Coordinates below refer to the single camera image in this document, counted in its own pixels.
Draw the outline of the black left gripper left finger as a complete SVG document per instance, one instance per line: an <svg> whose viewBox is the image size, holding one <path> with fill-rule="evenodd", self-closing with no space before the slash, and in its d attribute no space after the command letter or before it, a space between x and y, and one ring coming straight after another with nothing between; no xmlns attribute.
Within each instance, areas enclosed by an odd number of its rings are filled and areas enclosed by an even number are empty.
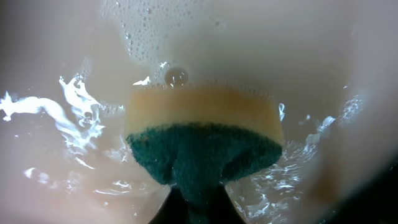
<svg viewBox="0 0 398 224"><path fill-rule="evenodd" d="M187 222L188 204L181 191L173 187L149 224L186 224Z"/></svg>

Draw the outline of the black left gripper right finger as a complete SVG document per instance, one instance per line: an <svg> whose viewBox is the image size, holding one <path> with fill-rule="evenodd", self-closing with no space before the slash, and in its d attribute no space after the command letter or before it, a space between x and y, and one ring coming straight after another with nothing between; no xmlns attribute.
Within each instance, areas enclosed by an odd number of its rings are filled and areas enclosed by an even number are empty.
<svg viewBox="0 0 398 224"><path fill-rule="evenodd" d="M217 187L211 201L211 224L246 224L223 185Z"/></svg>

